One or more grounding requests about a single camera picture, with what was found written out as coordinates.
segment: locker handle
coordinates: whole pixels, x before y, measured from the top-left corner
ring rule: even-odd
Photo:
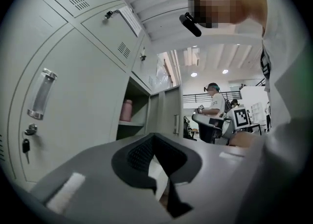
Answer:
[[[175,114],[174,117],[174,134],[179,135],[179,114]]]
[[[56,78],[57,75],[54,72],[46,68],[43,69],[34,87],[33,97],[27,109],[27,114],[30,117],[43,120],[48,97]]]

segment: man in white shirt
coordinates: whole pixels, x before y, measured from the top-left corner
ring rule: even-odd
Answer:
[[[219,117],[225,112],[225,99],[220,93],[220,87],[216,83],[210,83],[204,88],[212,96],[212,102],[209,109],[195,109],[196,113]]]
[[[266,104],[266,108],[265,108],[265,113],[266,113],[266,123],[267,123],[267,132],[269,132],[269,126],[272,127],[272,124],[270,122],[270,105],[269,102]]]
[[[191,6],[204,27],[248,18],[262,26],[261,66],[273,128],[313,115],[308,107],[313,96],[312,41],[291,0],[191,0]]]

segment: key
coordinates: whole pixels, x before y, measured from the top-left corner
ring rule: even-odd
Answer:
[[[28,152],[30,150],[29,140],[24,139],[22,142],[22,152],[26,155],[27,163],[29,164]]]

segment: locker vent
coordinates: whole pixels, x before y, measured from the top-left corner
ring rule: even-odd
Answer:
[[[69,0],[78,10],[83,10],[89,7],[89,4],[85,0]]]
[[[149,76],[149,84],[153,87],[153,79]]]
[[[5,161],[2,135],[0,135],[0,160]]]
[[[126,45],[123,42],[118,47],[118,51],[120,51],[121,54],[125,56],[125,58],[128,58],[129,54],[131,53],[130,50],[126,47]]]

